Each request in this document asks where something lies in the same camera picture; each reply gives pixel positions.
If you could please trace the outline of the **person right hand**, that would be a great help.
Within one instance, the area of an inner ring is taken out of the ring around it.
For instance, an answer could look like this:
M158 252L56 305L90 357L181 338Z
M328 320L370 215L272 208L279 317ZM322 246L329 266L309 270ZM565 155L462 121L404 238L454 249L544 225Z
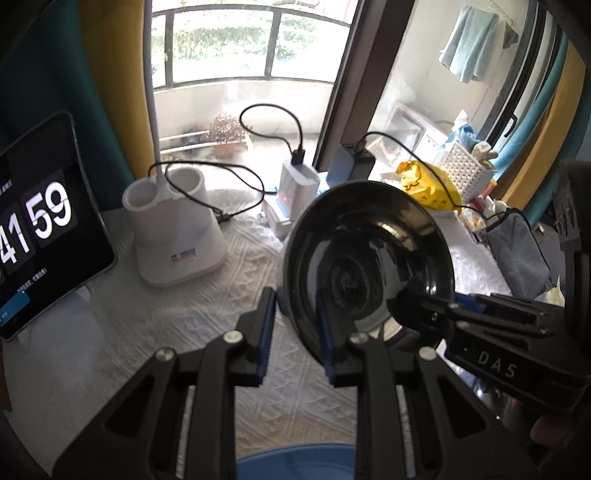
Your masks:
M569 412L545 414L534 423L530 438L545 447L564 447L585 427L584 418Z

